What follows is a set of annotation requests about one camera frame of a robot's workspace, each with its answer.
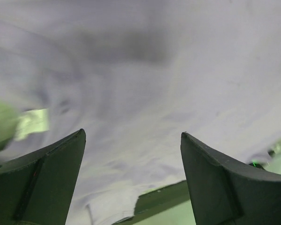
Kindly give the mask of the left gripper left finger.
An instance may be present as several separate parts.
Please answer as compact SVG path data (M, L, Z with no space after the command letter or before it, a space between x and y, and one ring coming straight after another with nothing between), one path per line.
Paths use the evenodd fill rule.
M0 164L0 225L64 225L85 144L80 129Z

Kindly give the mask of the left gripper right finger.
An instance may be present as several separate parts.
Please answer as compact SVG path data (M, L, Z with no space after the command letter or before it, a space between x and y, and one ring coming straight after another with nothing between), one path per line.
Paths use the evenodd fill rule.
M281 225L281 175L240 162L188 133L181 156L198 225Z

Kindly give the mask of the purple t shirt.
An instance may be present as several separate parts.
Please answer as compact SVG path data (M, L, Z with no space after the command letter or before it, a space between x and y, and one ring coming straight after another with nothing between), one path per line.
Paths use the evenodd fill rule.
M84 129L66 223L110 225L185 179L188 132L242 162L281 138L281 0L0 0L0 100L47 111L11 160Z

